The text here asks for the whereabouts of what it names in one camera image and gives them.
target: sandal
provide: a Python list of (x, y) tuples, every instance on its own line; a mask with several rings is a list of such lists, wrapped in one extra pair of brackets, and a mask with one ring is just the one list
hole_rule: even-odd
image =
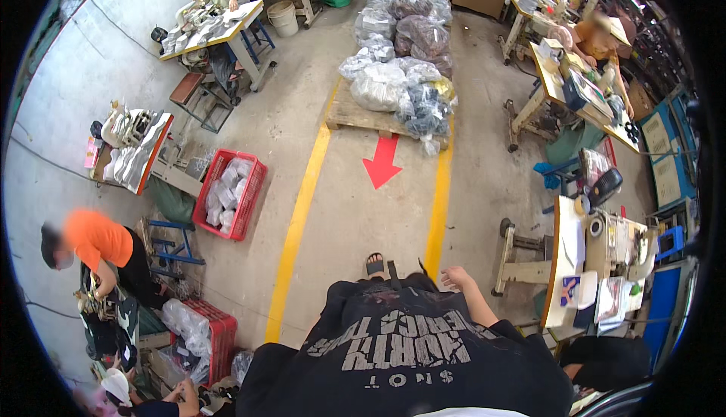
[[(379, 256), (380, 259), (377, 261), (370, 262), (371, 259), (375, 258), (376, 256)], [(371, 253), (368, 255), (368, 258), (365, 260), (365, 271), (366, 271), (366, 279), (368, 279), (371, 275), (375, 274), (376, 272), (386, 272), (386, 270), (383, 268), (383, 255), (379, 252)]]

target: hand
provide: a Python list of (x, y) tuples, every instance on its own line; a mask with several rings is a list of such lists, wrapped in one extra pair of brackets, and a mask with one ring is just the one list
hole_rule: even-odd
[(461, 266), (448, 267), (441, 271), (441, 283), (449, 289), (464, 291), (469, 285), (475, 285), (474, 279)]
[(592, 56), (588, 55), (585, 57), (585, 62), (590, 65), (592, 68), (597, 68), (597, 60), (594, 59)]
[(628, 117), (632, 121), (635, 117), (635, 110), (633, 110), (633, 105), (630, 104), (630, 101), (625, 101), (625, 111), (628, 113)]

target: foot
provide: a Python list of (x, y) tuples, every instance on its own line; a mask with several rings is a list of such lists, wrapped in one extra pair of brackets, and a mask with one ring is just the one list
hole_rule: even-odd
[(383, 255), (380, 253), (373, 253), (368, 256), (365, 263), (366, 273), (368, 274), (368, 280), (373, 277), (381, 277), (386, 279), (386, 271), (383, 268)]

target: red crate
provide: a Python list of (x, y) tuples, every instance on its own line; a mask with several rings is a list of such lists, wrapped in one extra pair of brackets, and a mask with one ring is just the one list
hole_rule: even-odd
[[(184, 304), (209, 320), (212, 356), (209, 359), (209, 382), (202, 384), (209, 389), (214, 383), (230, 375), (231, 353), (237, 335), (237, 319), (205, 300), (187, 300)], [(177, 335), (171, 333), (171, 343)]]
[[(227, 164), (231, 159), (235, 157), (247, 158), (253, 162), (252, 168), (250, 169), (250, 175), (247, 178), (247, 186), (245, 191), (242, 192), (240, 203), (237, 205), (237, 212), (234, 213), (234, 223), (231, 226), (229, 234), (224, 234), (216, 227), (207, 223), (207, 194), (209, 193), (209, 187), (214, 181), (222, 176), (222, 172), (226, 168)], [(262, 182), (265, 180), (267, 175), (267, 167), (257, 159), (257, 156), (252, 154), (245, 154), (243, 152), (237, 152), (236, 150), (219, 149), (212, 162), (209, 164), (209, 171), (204, 179), (204, 185), (202, 185), (202, 191), (199, 193), (199, 198), (194, 206), (194, 212), (192, 213), (192, 222), (195, 222), (206, 231), (210, 231), (217, 236), (221, 236), (225, 239), (232, 240), (245, 240), (247, 235), (247, 227), (250, 224), (250, 218), (252, 212), (255, 210), (255, 203), (257, 197), (262, 190)]]

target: orange cloth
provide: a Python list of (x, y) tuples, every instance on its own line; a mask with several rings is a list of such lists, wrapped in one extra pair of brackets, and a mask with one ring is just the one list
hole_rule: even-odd
[(596, 60), (609, 59), (619, 65), (617, 39), (608, 34), (607, 39), (598, 40), (595, 35), (597, 25), (590, 21), (583, 21), (575, 25), (575, 32), (580, 41), (576, 42), (577, 48), (585, 55), (592, 56)]
[(132, 257), (131, 233), (100, 212), (73, 211), (65, 221), (63, 234), (76, 256), (94, 272), (100, 259), (124, 267)]

